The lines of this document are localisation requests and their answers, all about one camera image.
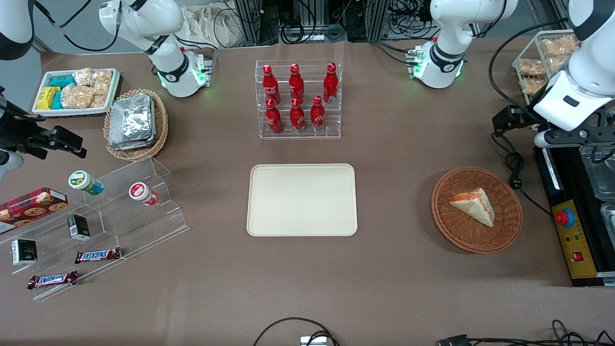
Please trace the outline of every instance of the black box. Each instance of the black box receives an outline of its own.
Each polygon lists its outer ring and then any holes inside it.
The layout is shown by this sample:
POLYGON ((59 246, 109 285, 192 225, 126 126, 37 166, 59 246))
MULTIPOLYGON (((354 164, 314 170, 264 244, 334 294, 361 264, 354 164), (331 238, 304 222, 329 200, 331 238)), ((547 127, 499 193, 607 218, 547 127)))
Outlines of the black box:
POLYGON ((87 219, 83 216, 72 214, 68 217, 68 230, 71 238, 76 240, 90 239, 90 230, 87 228, 87 219))
POLYGON ((27 239, 16 239, 10 244, 13 252, 13 264, 33 264, 36 263, 36 242, 27 239))

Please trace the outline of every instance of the white tray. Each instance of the white tray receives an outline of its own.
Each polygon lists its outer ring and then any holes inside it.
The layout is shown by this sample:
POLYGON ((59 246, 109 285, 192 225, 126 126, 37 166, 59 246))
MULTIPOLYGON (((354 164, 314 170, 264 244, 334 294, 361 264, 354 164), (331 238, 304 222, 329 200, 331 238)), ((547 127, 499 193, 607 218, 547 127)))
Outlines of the white tray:
POLYGON ((103 107, 96 108, 85 108, 85 109, 70 109, 70 110, 38 110, 36 109, 36 104, 38 102, 39 97, 41 97, 42 88, 49 86, 49 80, 51 77, 56 76, 69 76, 73 74, 76 70, 66 70, 66 71, 50 71, 45 72, 45 75, 42 77, 41 85, 39 86, 39 90, 36 93, 36 99, 34 100, 34 105, 32 105, 32 113, 46 116, 48 118, 64 118, 70 116, 79 116, 79 115, 91 115, 91 114, 99 114, 106 113, 109 108, 111 108, 111 104, 113 103, 113 99, 115 98, 115 93, 117 90, 117 85, 119 84, 119 71, 115 68, 95 68, 94 70, 103 70, 103 71, 111 71, 111 85, 109 86, 109 91, 107 92, 107 99, 105 101, 105 105, 103 107))
POLYGON ((259 164, 250 176, 252 236, 351 236, 357 231, 354 168, 259 164))

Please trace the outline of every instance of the yellow control panel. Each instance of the yellow control panel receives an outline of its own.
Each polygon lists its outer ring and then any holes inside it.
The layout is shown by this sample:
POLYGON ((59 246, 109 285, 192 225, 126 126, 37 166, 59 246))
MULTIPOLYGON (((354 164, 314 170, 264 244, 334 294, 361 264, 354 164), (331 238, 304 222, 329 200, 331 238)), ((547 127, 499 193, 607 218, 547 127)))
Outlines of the yellow control panel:
POLYGON ((572 200, 551 208, 557 233, 560 235, 561 248, 566 256, 566 264, 573 279, 595 278, 596 267, 587 247, 585 233, 572 200))

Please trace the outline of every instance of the sandwich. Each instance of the sandwich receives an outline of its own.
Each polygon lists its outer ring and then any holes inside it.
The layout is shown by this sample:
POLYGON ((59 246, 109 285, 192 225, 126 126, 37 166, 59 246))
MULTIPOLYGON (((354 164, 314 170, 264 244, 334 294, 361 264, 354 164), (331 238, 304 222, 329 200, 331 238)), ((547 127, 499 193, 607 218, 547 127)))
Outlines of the sandwich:
POLYGON ((493 227, 495 214, 489 203, 489 197, 482 188, 455 195, 450 204, 482 224, 493 227))

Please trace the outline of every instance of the red button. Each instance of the red button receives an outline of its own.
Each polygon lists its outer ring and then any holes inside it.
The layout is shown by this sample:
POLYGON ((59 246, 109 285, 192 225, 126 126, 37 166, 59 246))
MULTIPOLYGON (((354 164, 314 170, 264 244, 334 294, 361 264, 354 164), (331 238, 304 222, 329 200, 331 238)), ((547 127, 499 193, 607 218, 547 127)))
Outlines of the red button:
POLYGON ((564 226, 570 221, 570 216, 565 211, 558 211, 555 213, 555 223, 564 226))

